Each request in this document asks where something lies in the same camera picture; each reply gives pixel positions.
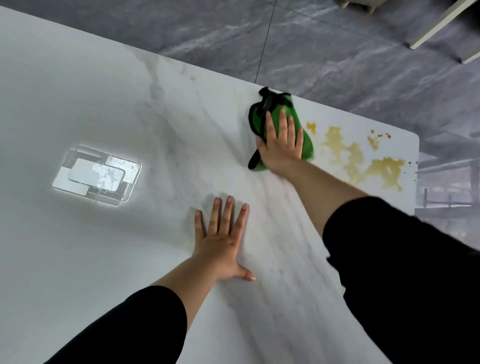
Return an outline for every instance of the left hand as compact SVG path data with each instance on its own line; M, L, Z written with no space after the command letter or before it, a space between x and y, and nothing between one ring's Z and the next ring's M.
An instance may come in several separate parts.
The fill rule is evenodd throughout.
M195 249L192 256L201 257L206 260L207 264L212 264L215 267L216 279L223 280L236 277L253 281L256 280L255 275L247 268L239 265L236 260L249 206L243 204L237 221L230 232L230 218L234 202L232 196L227 197L227 203L219 224L221 199L219 197L215 198L206 233L202 222L202 212L200 210L195 212Z

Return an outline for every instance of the forearm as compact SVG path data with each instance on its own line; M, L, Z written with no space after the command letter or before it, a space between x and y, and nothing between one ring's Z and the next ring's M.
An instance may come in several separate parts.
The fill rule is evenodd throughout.
M215 266L193 256L151 285L170 288L180 297L187 312L188 331L215 282Z
M303 160L292 161L284 177L295 187L320 236L323 236L326 222L340 206L367 196L365 192Z

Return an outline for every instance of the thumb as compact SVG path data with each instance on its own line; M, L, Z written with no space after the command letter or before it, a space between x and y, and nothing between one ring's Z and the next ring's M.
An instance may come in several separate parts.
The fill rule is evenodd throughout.
M260 154L263 154L263 152L267 149L265 142L259 136L256 137L256 142L258 151L260 152Z
M241 266L240 264L238 264L235 278L242 278L243 280L248 280L250 282L257 279L257 277L252 272L250 272L247 268Z

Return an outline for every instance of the right hand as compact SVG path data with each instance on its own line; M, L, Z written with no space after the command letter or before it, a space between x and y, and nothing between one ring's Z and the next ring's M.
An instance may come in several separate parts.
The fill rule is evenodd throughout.
M278 176L285 177L286 172L292 163L301 159L303 149L303 129L300 128L297 133L297 142L295 143L295 123L290 116L287 122L285 109L280 110L280 119L278 123L278 137L275 126L273 125L272 114L267 111L265 116L265 125L267 131L267 143L265 144L261 137L257 137L257 149L260 152L265 166Z

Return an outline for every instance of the hand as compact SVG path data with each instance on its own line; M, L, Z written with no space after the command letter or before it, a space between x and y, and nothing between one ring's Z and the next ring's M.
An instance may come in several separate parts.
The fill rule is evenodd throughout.
M221 199L219 197L215 198L206 234L202 222L202 212L200 210L196 211L195 249L192 256L202 257L208 264L213 264L216 268L217 279L237 277L253 281L256 280L253 273L237 264L236 261L240 238L247 220L248 204L243 204L237 221L230 232L230 218L234 201L232 196L227 197L227 203L219 227L218 216Z
M297 133L295 143L295 123L293 116L288 118L285 109L280 110L278 123L278 137L273 125L272 115L266 113L265 125L267 131L267 144L258 136L257 148L265 166L276 175L285 176L286 171L293 161L301 159L303 149L303 129Z

